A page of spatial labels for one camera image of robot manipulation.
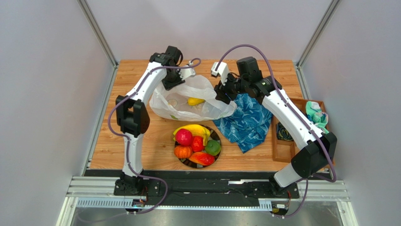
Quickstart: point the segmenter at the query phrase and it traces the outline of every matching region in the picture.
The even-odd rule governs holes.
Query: blue patterned fabric
[[[245,153],[265,141],[273,114],[248,94],[239,94],[234,102],[237,104],[234,114],[213,122],[231,143],[237,142]]]

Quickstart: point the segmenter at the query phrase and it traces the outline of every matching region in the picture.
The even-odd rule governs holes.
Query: wooden box
[[[310,100],[291,98],[294,105],[301,110],[303,114],[306,114],[306,103]],[[311,100],[319,104],[321,110],[326,112],[324,108],[324,103],[322,101]],[[272,118],[272,141],[273,141],[273,161],[280,162],[291,162],[292,157],[294,157],[299,149],[294,141],[285,141],[277,139],[277,124],[279,120],[273,116]]]

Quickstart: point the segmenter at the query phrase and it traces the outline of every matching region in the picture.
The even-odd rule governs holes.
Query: black plate
[[[215,140],[215,141],[217,141],[217,142],[220,144],[220,146],[221,146],[221,140],[220,140],[220,137],[218,136],[218,134],[217,134],[212,128],[210,128],[209,126],[204,126],[204,125],[201,125],[201,126],[207,128],[207,129],[210,131],[209,140]],[[176,141],[176,144],[175,144],[174,147],[177,147],[178,145],[180,145],[180,144]],[[217,158],[220,156],[220,154],[221,154],[221,151],[219,152],[219,154],[217,154],[216,156],[214,156],[215,162],[216,162]],[[200,165],[200,164],[194,163],[194,162],[190,161],[189,159],[179,159],[179,160],[180,160],[180,162],[182,162],[184,165],[187,165],[187,166],[192,167],[192,168],[195,168],[195,169],[201,169],[201,168],[208,167],[208,166],[202,166],[202,165]]]

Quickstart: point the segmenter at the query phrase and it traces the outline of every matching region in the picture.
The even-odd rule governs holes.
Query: yellow banana
[[[176,129],[173,133],[173,135],[175,136],[176,133],[180,130],[180,129],[187,129],[189,130],[193,136],[201,136],[203,137],[203,146],[206,146],[208,144],[208,139],[210,137],[210,131],[201,126],[201,125],[197,125],[197,124],[190,124],[190,125],[186,125],[186,126],[182,126],[178,129]]]
[[[198,98],[194,98],[194,97],[188,98],[188,105],[189,106],[195,106],[195,105],[198,105],[198,104],[203,103],[203,102],[205,102],[204,99],[198,99]]]

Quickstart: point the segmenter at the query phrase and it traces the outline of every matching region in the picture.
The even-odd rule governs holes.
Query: wooden table
[[[210,76],[210,69],[217,60],[204,60],[195,68],[197,74],[207,77],[213,86],[219,79]],[[103,124],[95,147],[95,152],[90,165],[91,169],[122,169],[124,164],[123,138],[112,134],[107,127],[107,117],[118,95],[129,92],[139,78],[143,75],[147,60],[122,60],[116,75],[112,93],[103,119]],[[232,72],[238,73],[236,60],[225,60]],[[295,73],[293,62],[290,60],[270,61],[274,76],[286,90],[289,97],[302,98],[301,88]],[[264,61],[258,61],[263,76],[268,76],[269,71]],[[191,122],[175,121],[157,116],[149,106],[147,110],[151,119],[150,127],[144,135],[142,147],[142,164],[146,170],[196,170],[182,164],[174,156],[173,131]],[[116,131],[115,116],[112,117],[112,126]],[[218,160],[211,166],[202,170],[226,170],[226,171],[277,171],[287,163],[272,160],[272,134],[271,130],[263,144],[243,154],[236,143],[230,143],[216,128],[212,121],[201,122],[217,131],[222,141],[222,151]]]

